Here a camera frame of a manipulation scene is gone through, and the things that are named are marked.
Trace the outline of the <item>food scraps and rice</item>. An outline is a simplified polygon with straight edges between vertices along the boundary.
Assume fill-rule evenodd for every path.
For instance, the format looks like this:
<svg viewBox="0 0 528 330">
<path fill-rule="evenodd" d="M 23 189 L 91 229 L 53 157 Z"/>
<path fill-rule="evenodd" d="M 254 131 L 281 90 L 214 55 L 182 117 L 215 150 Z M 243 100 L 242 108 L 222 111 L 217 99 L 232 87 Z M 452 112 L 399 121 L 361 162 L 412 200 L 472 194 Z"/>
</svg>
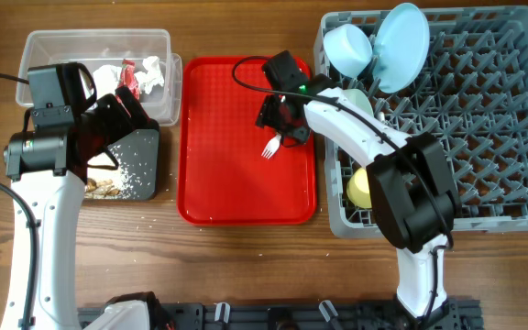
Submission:
<svg viewBox="0 0 528 330">
<path fill-rule="evenodd" d="M 139 154 L 111 150 L 115 163 L 106 154 L 98 155 L 88 162 L 86 199 L 147 200 L 155 192 L 156 171 L 149 160 L 140 160 Z"/>
</svg>

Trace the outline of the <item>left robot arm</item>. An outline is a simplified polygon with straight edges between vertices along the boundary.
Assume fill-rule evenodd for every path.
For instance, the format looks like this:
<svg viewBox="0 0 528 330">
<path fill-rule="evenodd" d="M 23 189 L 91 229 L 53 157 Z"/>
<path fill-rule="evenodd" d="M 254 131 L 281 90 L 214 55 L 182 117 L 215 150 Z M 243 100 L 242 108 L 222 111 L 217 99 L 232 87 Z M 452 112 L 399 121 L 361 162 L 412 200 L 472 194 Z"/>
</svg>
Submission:
<svg viewBox="0 0 528 330">
<path fill-rule="evenodd" d="M 91 159 L 160 126 L 126 87 L 98 96 L 79 62 L 32 67 L 33 105 L 4 150 L 15 226 L 4 329 L 78 329 L 76 229 Z"/>
</svg>

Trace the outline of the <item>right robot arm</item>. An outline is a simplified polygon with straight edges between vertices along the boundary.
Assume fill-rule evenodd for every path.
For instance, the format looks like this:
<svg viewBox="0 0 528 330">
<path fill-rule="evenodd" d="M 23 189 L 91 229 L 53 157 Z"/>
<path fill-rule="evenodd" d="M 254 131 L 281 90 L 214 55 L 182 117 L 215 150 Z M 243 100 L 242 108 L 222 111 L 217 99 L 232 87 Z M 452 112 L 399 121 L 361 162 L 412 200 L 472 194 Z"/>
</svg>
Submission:
<svg viewBox="0 0 528 330">
<path fill-rule="evenodd" d="M 447 299 L 443 256 L 460 208 L 439 140 L 381 123 L 326 75 L 308 77 L 289 51 L 266 58 L 262 70 L 269 88 L 258 126 L 298 143 L 321 134 L 365 169 L 375 221 L 397 249 L 397 299 L 419 325 L 434 323 Z"/>
</svg>

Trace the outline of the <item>mint green bowl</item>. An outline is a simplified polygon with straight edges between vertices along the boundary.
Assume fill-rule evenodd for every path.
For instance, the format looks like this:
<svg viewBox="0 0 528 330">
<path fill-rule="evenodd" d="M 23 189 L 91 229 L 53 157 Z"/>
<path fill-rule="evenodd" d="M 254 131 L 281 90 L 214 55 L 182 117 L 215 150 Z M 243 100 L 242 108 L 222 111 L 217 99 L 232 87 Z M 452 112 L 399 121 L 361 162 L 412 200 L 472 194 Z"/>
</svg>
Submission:
<svg viewBox="0 0 528 330">
<path fill-rule="evenodd" d="M 367 96 L 359 89 L 344 90 L 345 98 L 360 110 L 367 113 L 369 116 L 374 116 L 372 105 Z"/>
</svg>

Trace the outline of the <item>light blue small bowl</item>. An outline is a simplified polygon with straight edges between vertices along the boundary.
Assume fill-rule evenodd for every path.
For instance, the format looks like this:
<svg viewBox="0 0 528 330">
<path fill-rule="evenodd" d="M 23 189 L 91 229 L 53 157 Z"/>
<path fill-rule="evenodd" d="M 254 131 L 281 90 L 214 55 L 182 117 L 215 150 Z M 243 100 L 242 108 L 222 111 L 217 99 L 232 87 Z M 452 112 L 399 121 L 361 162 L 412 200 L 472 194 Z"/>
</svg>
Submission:
<svg viewBox="0 0 528 330">
<path fill-rule="evenodd" d="M 357 78 L 372 59 L 369 38 L 352 24 L 344 24 L 327 32 L 323 45 L 330 64 L 349 78 Z"/>
</svg>

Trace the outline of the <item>red snack wrapper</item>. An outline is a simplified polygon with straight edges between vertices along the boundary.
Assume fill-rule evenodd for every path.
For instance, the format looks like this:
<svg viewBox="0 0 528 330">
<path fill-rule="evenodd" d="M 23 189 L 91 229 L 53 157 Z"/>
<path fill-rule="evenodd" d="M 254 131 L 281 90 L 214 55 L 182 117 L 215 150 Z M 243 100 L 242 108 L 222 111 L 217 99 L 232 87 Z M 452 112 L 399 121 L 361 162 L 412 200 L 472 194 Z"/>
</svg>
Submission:
<svg viewBox="0 0 528 330">
<path fill-rule="evenodd" d="M 132 60 L 122 60 L 117 87 L 127 87 L 138 100 L 140 89 L 138 79 L 135 76 L 135 66 L 136 64 Z"/>
</svg>

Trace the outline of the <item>light blue plate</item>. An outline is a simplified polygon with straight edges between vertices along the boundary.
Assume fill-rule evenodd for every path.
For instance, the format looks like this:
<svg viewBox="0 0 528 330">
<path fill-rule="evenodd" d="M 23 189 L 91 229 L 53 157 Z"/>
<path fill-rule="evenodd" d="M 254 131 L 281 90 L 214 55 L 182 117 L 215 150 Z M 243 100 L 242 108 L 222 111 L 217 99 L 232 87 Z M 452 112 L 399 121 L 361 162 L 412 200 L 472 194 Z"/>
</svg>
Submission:
<svg viewBox="0 0 528 330">
<path fill-rule="evenodd" d="M 394 7 L 383 20 L 374 44 L 372 71 L 379 89 L 394 94 L 409 86 L 425 65 L 430 29 L 425 14 L 412 3 Z"/>
</svg>

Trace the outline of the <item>yellow plastic cup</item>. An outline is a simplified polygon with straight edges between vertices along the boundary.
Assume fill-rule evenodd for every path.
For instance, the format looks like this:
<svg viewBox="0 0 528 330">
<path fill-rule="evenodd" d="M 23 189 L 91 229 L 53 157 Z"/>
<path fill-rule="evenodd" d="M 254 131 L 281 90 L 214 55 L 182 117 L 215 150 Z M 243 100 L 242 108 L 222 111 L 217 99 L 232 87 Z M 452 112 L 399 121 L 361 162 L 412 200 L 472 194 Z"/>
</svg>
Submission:
<svg viewBox="0 0 528 330">
<path fill-rule="evenodd" d="M 372 207 L 369 191 L 369 179 L 364 168 L 357 169 L 347 182 L 346 195 L 349 201 L 357 207 L 370 209 Z"/>
</svg>

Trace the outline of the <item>white plastic fork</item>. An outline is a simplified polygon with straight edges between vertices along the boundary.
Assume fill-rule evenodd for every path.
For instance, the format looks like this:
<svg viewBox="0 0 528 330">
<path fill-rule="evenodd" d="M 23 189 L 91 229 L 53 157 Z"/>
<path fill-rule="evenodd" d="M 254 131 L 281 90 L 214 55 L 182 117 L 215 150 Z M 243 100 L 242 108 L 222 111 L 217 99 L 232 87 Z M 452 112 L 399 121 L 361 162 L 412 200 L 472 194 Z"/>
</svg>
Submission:
<svg viewBox="0 0 528 330">
<path fill-rule="evenodd" d="M 261 156 L 269 160 L 281 146 L 281 134 L 277 134 L 273 137 L 263 149 Z"/>
</svg>

